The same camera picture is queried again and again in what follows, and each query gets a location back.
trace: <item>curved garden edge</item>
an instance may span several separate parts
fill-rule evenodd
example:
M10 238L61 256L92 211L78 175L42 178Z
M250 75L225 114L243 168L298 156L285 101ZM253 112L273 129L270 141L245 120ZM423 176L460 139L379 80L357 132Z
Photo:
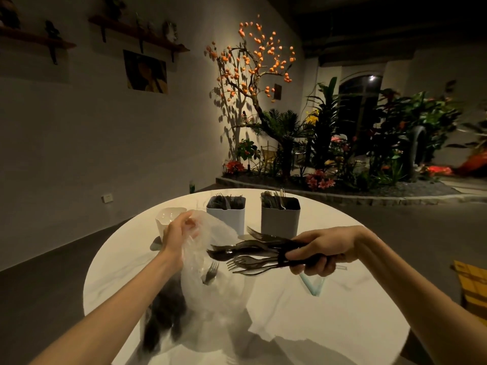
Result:
M232 188L264 188L279 191L279 188L262 184L240 182L238 180L216 177L216 184ZM334 195L332 193L292 190L291 193L307 197L319 202L335 202L347 205L368 206L396 206L396 205L438 205L457 202L487 202L487 196L456 194L446 196L414 196L414 197L377 197L377 196L347 196Z

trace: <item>wooden shelf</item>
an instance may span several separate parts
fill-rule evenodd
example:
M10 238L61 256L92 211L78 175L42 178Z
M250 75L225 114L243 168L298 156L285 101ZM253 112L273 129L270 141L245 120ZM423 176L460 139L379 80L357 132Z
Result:
M105 30L111 29L111 30L115 30L119 33L125 34L127 36L137 38L139 40L140 52L141 53L144 53L143 42L148 42L150 44L168 49L169 51L171 51L171 57L172 57L173 62L174 62L174 53L175 52L188 52L189 51L189 49L187 49L182 44L177 45L173 42L168 41L164 37L159 37L153 33L147 32L145 30L140 30L137 27L132 27L128 24L117 22L116 20L107 18L106 16L95 15L95 16L89 18L88 21L92 24L95 24L95 25L101 27L101 35L103 38L103 42L107 41L106 35L105 35Z
M56 65L58 64L58 61L56 60L55 48L69 49L69 48L76 47L76 44L71 42L67 42L60 39L42 37L37 34L24 32L23 30L20 29L13 29L7 27L0 27L0 36L16 39L18 41L37 43L39 45L47 46L49 48L49 52L51 53L51 58L53 60L53 63Z

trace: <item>forearm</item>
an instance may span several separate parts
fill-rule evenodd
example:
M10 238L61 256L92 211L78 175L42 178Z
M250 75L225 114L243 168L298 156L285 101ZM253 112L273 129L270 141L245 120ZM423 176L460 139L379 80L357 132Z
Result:
M487 363L487 327L373 233L365 233L356 249L359 259L399 307L435 363Z
M109 365L174 273L171 258L155 257L116 294L52 343L31 365Z

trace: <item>marble tabletop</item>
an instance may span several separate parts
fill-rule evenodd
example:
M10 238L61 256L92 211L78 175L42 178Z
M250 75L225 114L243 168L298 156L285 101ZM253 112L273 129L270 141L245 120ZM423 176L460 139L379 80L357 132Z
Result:
M103 303L154 258L158 235L155 215L165 207L205 210L216 193L247 198L246 225L260 230L258 189L206 191L156 205L120 227L93 259L83 289L85 315ZM301 204L298 233L311 229L359 225L323 203L295 196ZM327 277L319 297L288 269L270 270L255 280L247 309L232 323L194 323L180 344L152 357L136 350L139 324L113 365L123 364L392 364L406 341L409 325L397 306L359 262Z

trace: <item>square cutlery holder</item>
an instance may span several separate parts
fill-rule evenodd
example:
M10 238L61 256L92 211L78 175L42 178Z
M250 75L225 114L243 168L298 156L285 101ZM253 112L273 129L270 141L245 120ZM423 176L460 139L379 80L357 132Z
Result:
M214 201L216 196L210 198L210 201L206 205L206 212L217 219L220 219L229 227L232 227L238 235L243 235L245 232L245 197L242 197L244 202L243 209L212 209L208 208Z
M281 197L286 210L265 207L262 203L260 231L264 234L291 239L298 232L301 206L295 197Z

